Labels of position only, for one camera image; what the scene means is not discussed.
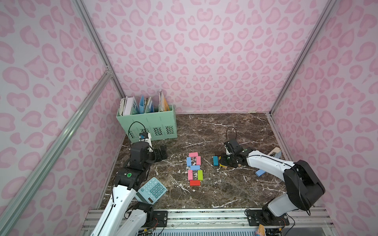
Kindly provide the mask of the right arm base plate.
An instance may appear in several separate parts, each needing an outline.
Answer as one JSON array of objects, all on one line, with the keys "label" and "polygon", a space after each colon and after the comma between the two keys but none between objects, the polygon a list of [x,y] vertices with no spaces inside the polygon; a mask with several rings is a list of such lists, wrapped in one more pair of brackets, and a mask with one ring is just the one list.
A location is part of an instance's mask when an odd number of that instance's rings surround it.
[{"label": "right arm base plate", "polygon": [[245,216],[248,219],[249,226],[288,226],[289,220],[287,214],[275,216],[268,210],[262,209],[245,209]]}]

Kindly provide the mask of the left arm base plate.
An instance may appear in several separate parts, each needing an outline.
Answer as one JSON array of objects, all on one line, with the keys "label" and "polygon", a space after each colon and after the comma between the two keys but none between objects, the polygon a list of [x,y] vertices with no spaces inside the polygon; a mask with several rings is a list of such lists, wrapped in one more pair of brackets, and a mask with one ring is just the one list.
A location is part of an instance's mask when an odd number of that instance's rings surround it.
[{"label": "left arm base plate", "polygon": [[166,227],[168,220],[168,211],[154,210],[147,213],[146,223],[143,225],[145,228],[151,227]]}]

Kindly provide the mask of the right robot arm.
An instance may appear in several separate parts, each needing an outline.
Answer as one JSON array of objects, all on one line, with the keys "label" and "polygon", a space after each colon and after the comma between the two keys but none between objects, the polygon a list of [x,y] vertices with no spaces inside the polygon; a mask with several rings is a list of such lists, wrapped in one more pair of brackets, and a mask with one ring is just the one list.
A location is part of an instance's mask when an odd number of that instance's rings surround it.
[{"label": "right robot arm", "polygon": [[221,165],[262,169],[285,183],[286,193],[272,199],[262,208],[262,217],[266,222],[297,209],[310,212],[312,205],[325,193],[324,185],[304,160],[281,160],[253,148],[244,148],[236,139],[226,141],[224,146],[225,153],[220,156]]}]

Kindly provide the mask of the green block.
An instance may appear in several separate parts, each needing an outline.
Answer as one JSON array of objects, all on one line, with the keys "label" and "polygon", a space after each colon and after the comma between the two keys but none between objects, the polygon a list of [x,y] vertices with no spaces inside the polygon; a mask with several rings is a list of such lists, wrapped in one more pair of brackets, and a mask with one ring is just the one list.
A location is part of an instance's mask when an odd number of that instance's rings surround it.
[{"label": "green block", "polygon": [[198,170],[198,172],[197,172],[197,179],[199,181],[203,180],[203,171],[202,170]]}]

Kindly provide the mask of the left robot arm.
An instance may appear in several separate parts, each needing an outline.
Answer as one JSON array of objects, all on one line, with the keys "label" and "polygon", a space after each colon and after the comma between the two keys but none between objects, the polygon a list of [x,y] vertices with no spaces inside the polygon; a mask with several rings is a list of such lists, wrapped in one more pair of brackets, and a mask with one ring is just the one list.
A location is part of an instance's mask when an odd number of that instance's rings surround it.
[{"label": "left robot arm", "polygon": [[113,181],[93,236],[148,236],[166,226],[167,212],[154,212],[154,204],[167,189],[156,178],[147,179],[152,164],[167,159],[166,147],[153,148],[151,139],[150,133],[142,132],[131,145],[131,156]]}]

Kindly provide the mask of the teal calculator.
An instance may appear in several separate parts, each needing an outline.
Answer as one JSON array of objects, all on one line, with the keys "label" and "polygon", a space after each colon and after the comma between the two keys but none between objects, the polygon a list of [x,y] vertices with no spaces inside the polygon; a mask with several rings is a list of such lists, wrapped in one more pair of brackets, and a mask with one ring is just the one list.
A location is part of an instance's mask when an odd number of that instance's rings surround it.
[{"label": "teal calculator", "polygon": [[167,188],[153,177],[139,189],[135,198],[139,202],[154,205],[166,192]]}]

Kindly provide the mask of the pink block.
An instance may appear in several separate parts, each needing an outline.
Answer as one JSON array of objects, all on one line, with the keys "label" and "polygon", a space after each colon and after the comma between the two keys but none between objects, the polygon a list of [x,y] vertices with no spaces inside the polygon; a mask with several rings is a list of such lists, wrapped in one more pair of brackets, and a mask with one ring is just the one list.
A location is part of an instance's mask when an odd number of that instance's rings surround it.
[{"label": "pink block", "polygon": [[194,179],[193,177],[193,170],[188,170],[188,180],[192,181]]},{"label": "pink block", "polygon": [[198,166],[201,165],[201,157],[200,156],[196,157],[196,165],[198,165]]},{"label": "pink block", "polygon": [[198,152],[189,153],[189,157],[197,157],[197,156],[198,156]]}]

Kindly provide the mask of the light blue block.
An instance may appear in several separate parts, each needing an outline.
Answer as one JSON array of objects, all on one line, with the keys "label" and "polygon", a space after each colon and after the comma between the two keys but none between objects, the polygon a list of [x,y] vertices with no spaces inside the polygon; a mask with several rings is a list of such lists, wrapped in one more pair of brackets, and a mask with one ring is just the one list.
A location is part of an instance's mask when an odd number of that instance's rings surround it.
[{"label": "light blue block", "polygon": [[198,170],[200,170],[200,165],[192,165],[190,167],[190,170],[192,170],[192,171],[198,171]]}]

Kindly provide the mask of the pink block top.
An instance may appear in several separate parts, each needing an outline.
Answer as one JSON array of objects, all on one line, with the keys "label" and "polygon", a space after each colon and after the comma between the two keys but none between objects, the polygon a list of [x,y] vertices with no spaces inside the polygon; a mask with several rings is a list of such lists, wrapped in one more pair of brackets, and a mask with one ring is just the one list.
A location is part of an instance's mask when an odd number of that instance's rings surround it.
[{"label": "pink block top", "polygon": [[198,152],[189,153],[189,157],[197,157],[197,156],[198,156]]}]

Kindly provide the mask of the red block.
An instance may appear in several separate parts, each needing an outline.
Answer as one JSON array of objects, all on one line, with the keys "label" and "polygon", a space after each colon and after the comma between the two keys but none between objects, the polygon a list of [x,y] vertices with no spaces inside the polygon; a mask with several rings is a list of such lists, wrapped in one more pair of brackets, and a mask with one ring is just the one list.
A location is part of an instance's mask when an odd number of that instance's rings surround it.
[{"label": "red block", "polygon": [[201,186],[201,181],[199,180],[191,180],[190,181],[190,186]]}]

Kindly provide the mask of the teal block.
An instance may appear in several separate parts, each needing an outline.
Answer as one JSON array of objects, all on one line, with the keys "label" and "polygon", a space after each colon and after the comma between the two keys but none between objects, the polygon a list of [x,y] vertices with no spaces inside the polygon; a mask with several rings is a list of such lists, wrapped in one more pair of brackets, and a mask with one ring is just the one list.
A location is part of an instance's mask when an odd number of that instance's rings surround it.
[{"label": "teal block", "polygon": [[219,158],[218,158],[218,156],[213,156],[213,165],[214,166],[219,166]]}]

